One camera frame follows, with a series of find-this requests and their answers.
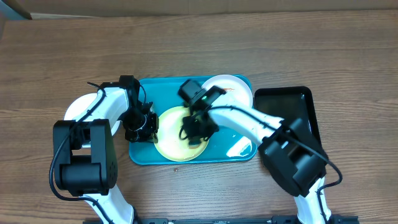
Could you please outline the white plate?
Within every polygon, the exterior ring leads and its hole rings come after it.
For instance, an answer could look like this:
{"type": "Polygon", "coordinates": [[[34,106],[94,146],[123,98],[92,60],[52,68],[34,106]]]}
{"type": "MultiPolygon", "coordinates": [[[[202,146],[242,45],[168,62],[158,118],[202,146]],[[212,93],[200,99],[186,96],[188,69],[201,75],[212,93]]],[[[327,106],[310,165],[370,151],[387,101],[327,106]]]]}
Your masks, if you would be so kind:
{"type": "MultiPolygon", "coordinates": [[[[86,112],[94,107],[102,97],[102,92],[90,93],[76,99],[67,109],[64,120],[78,121],[86,112]]],[[[100,105],[85,119],[85,122],[95,119],[108,119],[111,134],[114,136],[119,128],[119,116],[125,112],[127,103],[121,93],[107,94],[100,105]]]]}
{"type": "Polygon", "coordinates": [[[250,81],[242,75],[216,75],[208,79],[202,88],[209,90],[212,86],[218,86],[246,106],[253,106],[253,95],[250,81]]]}

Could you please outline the green yellow sponge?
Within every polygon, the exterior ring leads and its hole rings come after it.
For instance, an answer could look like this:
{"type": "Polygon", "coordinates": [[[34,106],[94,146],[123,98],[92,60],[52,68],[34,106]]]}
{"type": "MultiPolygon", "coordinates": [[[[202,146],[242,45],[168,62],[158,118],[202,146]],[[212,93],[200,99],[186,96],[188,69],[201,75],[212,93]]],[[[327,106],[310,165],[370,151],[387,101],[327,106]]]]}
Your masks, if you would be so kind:
{"type": "Polygon", "coordinates": [[[192,137],[188,139],[188,146],[189,148],[196,148],[199,147],[202,143],[201,138],[199,137],[192,137]]]}

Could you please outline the yellow plate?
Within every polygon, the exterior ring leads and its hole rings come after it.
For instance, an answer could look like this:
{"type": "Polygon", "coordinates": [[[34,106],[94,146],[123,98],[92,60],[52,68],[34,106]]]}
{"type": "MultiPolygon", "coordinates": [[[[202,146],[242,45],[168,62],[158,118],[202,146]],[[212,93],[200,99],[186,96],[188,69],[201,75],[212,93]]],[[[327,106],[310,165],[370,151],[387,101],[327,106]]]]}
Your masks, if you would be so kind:
{"type": "Polygon", "coordinates": [[[182,119],[189,115],[189,109],[183,106],[170,108],[161,114],[155,147],[166,159],[186,162],[198,157],[206,149],[208,142],[202,139],[193,146],[189,145],[188,139],[180,139],[182,119]]]}

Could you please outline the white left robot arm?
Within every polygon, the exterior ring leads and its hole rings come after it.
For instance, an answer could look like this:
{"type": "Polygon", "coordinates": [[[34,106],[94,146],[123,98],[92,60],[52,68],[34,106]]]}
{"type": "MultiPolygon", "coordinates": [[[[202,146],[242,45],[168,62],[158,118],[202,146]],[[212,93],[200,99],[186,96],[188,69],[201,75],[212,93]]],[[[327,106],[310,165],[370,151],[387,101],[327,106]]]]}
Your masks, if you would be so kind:
{"type": "Polygon", "coordinates": [[[77,98],[53,126],[49,170],[53,194],[88,203],[102,223],[141,222],[116,184],[113,136],[123,126],[129,142],[157,142],[159,119],[152,103],[139,100],[144,92],[142,85],[101,86],[96,93],[77,98]]]}

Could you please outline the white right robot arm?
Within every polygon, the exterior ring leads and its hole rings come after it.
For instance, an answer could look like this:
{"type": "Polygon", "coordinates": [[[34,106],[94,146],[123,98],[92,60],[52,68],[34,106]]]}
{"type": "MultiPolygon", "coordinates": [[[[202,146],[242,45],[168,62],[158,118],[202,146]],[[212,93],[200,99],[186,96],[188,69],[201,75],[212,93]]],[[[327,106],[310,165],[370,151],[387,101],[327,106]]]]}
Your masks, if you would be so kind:
{"type": "Polygon", "coordinates": [[[208,140],[224,126],[257,145],[262,163],[276,183],[294,197],[300,223],[329,223],[324,189],[325,151],[300,119],[283,119],[239,104],[190,107],[181,130],[190,144],[208,140]]]}

